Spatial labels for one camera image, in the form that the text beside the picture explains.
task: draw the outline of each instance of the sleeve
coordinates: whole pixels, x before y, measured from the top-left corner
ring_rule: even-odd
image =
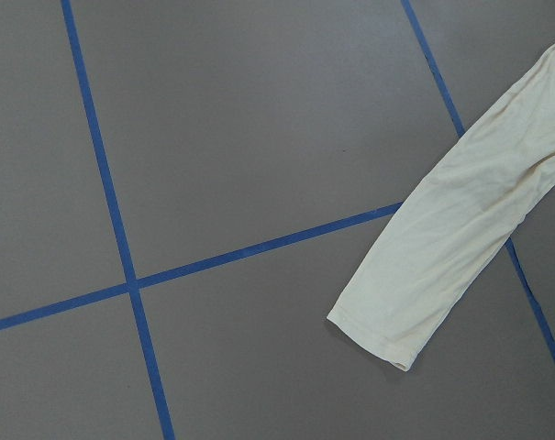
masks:
[[[327,319],[408,371],[555,184],[555,44],[417,185]]]

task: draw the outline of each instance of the white cloth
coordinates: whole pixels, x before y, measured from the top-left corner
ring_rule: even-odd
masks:
[[[555,184],[555,44],[417,185],[327,319],[408,371]]]

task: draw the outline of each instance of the blue line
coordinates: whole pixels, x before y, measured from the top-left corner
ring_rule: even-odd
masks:
[[[126,293],[127,291],[128,289],[126,284],[118,284],[117,286],[108,287],[100,291],[92,291],[91,293],[86,293],[85,295],[77,296],[75,298],[71,298],[70,300],[59,301],[51,305],[39,307],[38,309],[29,310],[28,312],[8,316],[7,318],[0,319],[0,330],[14,327],[15,325],[29,323],[30,321],[51,316],[52,314],[60,314],[61,312],[82,307],[83,305],[97,303],[102,300],[107,300],[108,298],[114,298],[115,296]]]
[[[432,54],[432,50],[430,50],[429,45],[427,44],[426,37],[424,37],[424,32],[422,32],[422,28],[420,27],[419,22],[417,21],[416,13],[412,8],[412,5],[409,3],[409,0],[402,0],[402,6],[404,7],[405,13],[407,14],[407,18],[409,18],[409,22],[412,25],[412,29],[416,34],[417,41],[420,44],[420,48],[424,52],[424,56],[427,60],[427,65],[434,76],[434,81],[436,81],[436,86],[442,95],[442,99],[444,100],[444,105],[446,106],[447,110],[450,114],[450,119],[452,119],[452,124],[454,125],[455,129],[457,130],[457,134],[459,138],[464,135],[464,127],[462,126],[461,117],[459,116],[459,112],[457,112],[457,108],[452,102],[452,98],[450,97],[449,88],[447,87],[442,75],[440,74],[440,69],[436,64],[436,60],[434,59],[434,55]]]
[[[444,104],[445,104],[447,110],[449,111],[450,118],[452,119],[452,124],[454,125],[454,128],[457,131],[457,134],[459,135],[459,138],[461,138],[462,135],[464,135],[464,131],[465,131],[463,126],[462,126],[461,117],[459,116],[459,112],[457,112],[457,109],[456,109],[454,103],[452,102],[452,98],[450,97],[449,88],[444,83],[444,79],[442,78],[442,75],[440,74],[440,70],[438,68],[438,65],[436,64],[436,61],[434,60],[434,55],[432,55],[432,50],[430,49],[429,45],[427,44],[426,37],[424,37],[424,32],[422,31],[422,28],[420,27],[420,25],[417,21],[416,13],[414,12],[414,9],[410,5],[409,0],[402,0],[402,5],[404,6],[405,13],[407,14],[407,17],[409,18],[409,21],[412,25],[414,33],[416,34],[416,38],[417,38],[417,40],[420,44],[420,47],[422,48],[422,51],[424,52],[424,56],[427,59],[427,64],[428,64],[430,70],[432,71],[432,74],[434,75],[434,80],[436,81],[436,85],[438,86],[438,89],[440,90],[440,94],[442,94],[442,98],[444,99]],[[536,316],[536,319],[538,320],[538,325],[540,327],[540,331],[542,332],[542,335],[544,336],[544,339],[546,340],[546,343],[549,346],[549,351],[550,351],[550,354],[552,355],[552,360],[554,360],[554,363],[555,363],[555,340],[554,340],[554,336],[552,335],[552,332],[550,331],[550,327],[549,327],[549,324],[546,320],[546,316],[544,316],[544,313],[542,312],[542,308],[540,307],[540,304],[538,303],[538,300],[534,297],[534,294],[532,293],[532,290],[530,290],[529,285],[527,284],[526,275],[524,274],[524,271],[522,270],[522,267],[519,263],[519,260],[517,259],[516,249],[514,248],[514,242],[511,239],[511,237],[507,239],[507,241],[505,242],[505,246],[507,247],[507,250],[509,252],[509,256],[512,260],[512,263],[514,264],[514,267],[516,268],[517,275],[518,275],[519,279],[522,281],[522,285],[524,287],[524,290],[526,291],[526,295],[527,295],[527,298],[530,302],[530,306],[532,307],[532,310],[534,311],[534,315]]]
[[[135,274],[132,258],[130,256],[130,248],[128,246],[127,235],[122,223],[122,215],[118,207],[116,192],[114,190],[114,183],[108,167],[107,157],[104,149],[104,142],[102,134],[100,133],[100,126],[97,120],[97,114],[94,107],[94,99],[90,89],[85,64],[83,62],[82,48],[77,35],[77,29],[73,18],[73,11],[69,0],[61,0],[63,9],[63,17],[65,19],[65,26],[67,27],[67,35],[72,48],[73,62],[77,72],[77,79],[79,82],[80,91],[83,98],[83,107],[87,116],[87,123],[90,128],[92,142],[94,144],[95,158],[97,160],[98,169],[100,170],[100,177],[104,186],[105,199],[108,205],[108,212],[114,228],[116,242],[118,246],[118,253],[120,254],[120,261],[124,269],[124,275],[127,281],[128,293],[132,303],[132,311],[134,313],[137,330],[139,331],[140,344],[142,346],[142,353],[147,364],[147,371],[149,373],[150,387],[152,388],[153,397],[157,406],[157,413],[161,423],[161,430],[165,439],[174,439],[171,416],[169,415],[169,408],[165,399],[165,393],[162,387],[161,376],[159,374],[159,367],[157,365],[157,358],[155,358],[154,347],[150,338],[149,326],[145,315],[142,300],[140,298],[139,286],[137,284],[137,277]]]
[[[550,326],[548,321],[546,320],[546,316],[542,312],[542,307],[540,307],[540,303],[537,301],[534,293],[530,289],[529,284],[527,283],[526,275],[522,270],[522,266],[517,258],[516,248],[514,247],[514,242],[511,238],[508,238],[505,242],[505,247],[507,248],[507,252],[509,252],[509,257],[512,259],[514,263],[514,267],[516,268],[517,276],[519,280],[522,282],[522,286],[524,286],[524,291],[526,291],[527,300],[530,303],[530,307],[532,307],[532,312],[534,312],[534,316],[536,316],[536,320],[538,321],[538,325],[540,326],[540,330],[542,331],[542,335],[544,336],[544,340],[546,341],[547,346],[549,347],[550,355],[552,356],[552,360],[554,360],[555,364],[555,340],[552,332],[550,331]]]
[[[325,225],[320,225],[306,229],[304,231],[295,232],[288,236],[281,236],[279,238],[274,238],[273,240],[264,241],[257,245],[245,247],[239,250],[233,250],[226,254],[218,255],[212,258],[202,259],[196,261],[195,263],[187,264],[175,269],[165,270],[163,272],[155,273],[154,275],[149,275],[138,280],[139,287],[145,288],[153,286],[155,284],[160,284],[165,281],[174,280],[176,278],[184,277],[191,273],[196,273],[202,270],[214,268],[223,264],[236,261],[238,259],[244,259],[246,257],[251,257],[262,252],[267,252],[268,250],[273,250],[276,248],[281,248],[283,246],[292,245],[308,238],[322,236],[330,232],[337,231],[339,229],[344,229],[346,227],[355,226],[361,223],[371,221],[375,218],[384,217],[386,215],[391,215],[395,213],[401,203],[391,204],[389,206],[384,206],[382,208],[375,209],[373,211],[368,211],[366,213],[353,215],[351,217],[336,220],[334,222],[326,223]]]

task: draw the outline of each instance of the blue stripe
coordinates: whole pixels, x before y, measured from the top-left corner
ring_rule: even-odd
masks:
[[[90,89],[87,72],[83,63],[82,48],[80,46],[75,21],[73,19],[73,11],[69,0],[61,0],[63,9],[63,16],[65,25],[67,27],[67,35],[72,48],[73,62],[77,72],[77,79],[83,98],[83,107],[87,116],[87,123],[90,128],[92,142],[94,143],[95,158],[97,160],[98,169],[100,170],[100,177],[104,186],[104,193],[108,205],[108,212],[114,228],[116,242],[118,246],[118,253],[120,254],[120,261],[124,269],[124,275],[127,281],[128,293],[132,303],[132,310],[139,331],[140,344],[142,346],[142,353],[147,364],[147,371],[149,373],[150,386],[152,388],[153,397],[157,406],[157,413],[161,423],[161,430],[165,439],[174,439],[175,434],[172,428],[171,416],[167,407],[165,393],[163,391],[161,376],[157,366],[157,359],[155,358],[154,347],[150,338],[149,326],[145,315],[142,300],[140,299],[139,287],[137,278],[130,256],[130,248],[128,246],[127,235],[122,223],[122,215],[118,207],[116,193],[114,190],[114,183],[108,167],[107,157],[104,150],[104,142],[102,134],[100,133],[100,126],[95,112],[94,100]]]
[[[351,217],[343,218],[334,222],[327,223],[325,225],[312,227],[300,232],[295,232],[288,236],[281,236],[279,238],[274,238],[273,240],[264,241],[257,245],[245,247],[239,250],[233,250],[226,254],[218,255],[212,258],[202,259],[200,261],[196,261],[195,263],[187,264],[179,268],[155,273],[154,275],[149,275],[148,277],[139,279],[139,287],[144,288],[153,286],[165,281],[184,277],[185,275],[189,275],[191,273],[196,273],[202,270],[227,264],[232,261],[236,261],[237,259],[244,259],[246,257],[251,257],[262,252],[267,252],[269,250],[281,248],[283,246],[292,245],[293,243],[307,240],[308,238],[322,236],[330,232],[338,231],[339,229],[344,229],[346,227],[369,222],[375,218],[385,217],[386,215],[391,215],[395,213],[400,206],[401,203],[391,204],[389,206],[384,206],[382,208],[368,211],[363,214],[353,215]]]
[[[530,303],[530,307],[532,307],[532,312],[534,312],[534,316],[536,316],[536,320],[538,321],[538,325],[540,330],[542,331],[542,335],[544,336],[544,340],[546,341],[546,345],[549,347],[550,355],[552,356],[552,360],[554,361],[555,365],[555,340],[552,332],[550,331],[550,326],[548,321],[546,320],[546,316],[542,312],[542,307],[534,293],[530,289],[529,284],[527,283],[526,274],[522,270],[522,266],[517,258],[516,248],[514,247],[514,242],[511,238],[508,238],[505,242],[505,247],[507,248],[507,252],[509,252],[509,257],[511,258],[512,262],[514,263],[514,267],[516,268],[517,276],[519,280],[522,282],[522,286],[524,286],[524,291],[526,291],[527,300]]]
[[[83,305],[107,300],[108,298],[113,298],[126,293],[127,291],[126,284],[118,284],[117,286],[108,287],[107,289],[102,289],[100,291],[92,291],[91,293],[86,293],[85,295],[71,298],[70,300],[56,302],[28,312],[8,316],[7,318],[0,319],[0,330],[14,327],[15,325],[29,323],[30,321],[35,321],[40,318],[46,318],[52,314],[60,314],[61,312],[76,309],[77,307],[82,307]]]
[[[434,59],[434,55],[432,54],[432,50],[430,50],[429,45],[427,44],[426,37],[424,37],[424,32],[422,32],[422,28],[420,27],[419,22],[417,21],[416,13],[412,8],[412,5],[409,3],[409,0],[402,0],[402,6],[404,7],[405,13],[407,14],[407,18],[409,19],[410,24],[412,25],[412,29],[416,34],[417,41],[420,44],[420,48],[424,52],[424,56],[427,60],[427,65],[434,76],[434,81],[436,82],[436,86],[442,95],[442,99],[444,100],[444,105],[446,106],[447,110],[449,111],[450,119],[452,119],[452,124],[454,128],[457,130],[457,134],[459,138],[464,135],[464,127],[462,126],[461,116],[459,112],[457,112],[457,108],[452,102],[452,97],[450,97],[449,88],[447,87],[442,75],[440,74],[440,69],[436,64],[436,60]]]
[[[464,135],[464,128],[462,126],[461,117],[459,116],[459,112],[457,112],[457,109],[454,103],[452,102],[449,88],[444,83],[444,79],[440,74],[438,65],[434,60],[434,55],[432,55],[432,50],[427,44],[426,37],[424,37],[424,32],[422,31],[422,28],[420,27],[417,21],[416,13],[414,12],[414,9],[410,5],[409,0],[402,0],[402,5],[404,6],[405,13],[409,18],[409,21],[412,25],[414,33],[416,34],[416,38],[420,44],[420,47],[424,52],[424,56],[426,57],[427,64],[430,70],[432,71],[432,74],[434,75],[434,80],[436,81],[436,85],[438,86],[438,89],[440,90],[440,94],[444,99],[444,104],[447,110],[449,111],[450,118],[452,119],[452,124],[454,125],[454,128],[457,131],[459,138],[461,138],[462,135]],[[516,268],[517,275],[519,279],[522,281],[522,286],[526,291],[526,295],[529,300],[530,306],[532,307],[532,310],[534,311],[534,315],[538,320],[540,331],[542,332],[542,335],[544,336],[544,339],[546,340],[546,343],[549,346],[549,351],[552,356],[552,360],[554,360],[554,363],[555,363],[555,340],[554,340],[554,336],[552,335],[552,332],[550,331],[550,327],[546,320],[546,316],[544,316],[544,313],[542,312],[542,308],[540,307],[538,300],[534,297],[532,290],[530,290],[529,285],[527,284],[526,275],[524,274],[524,271],[522,270],[522,267],[519,264],[519,260],[517,259],[517,255],[516,255],[516,250],[514,248],[514,242],[512,241],[511,238],[507,239],[505,246],[507,247],[512,263]]]

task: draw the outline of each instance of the garment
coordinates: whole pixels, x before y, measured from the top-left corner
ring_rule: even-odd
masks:
[[[408,371],[554,184],[555,44],[417,185],[327,319]]]

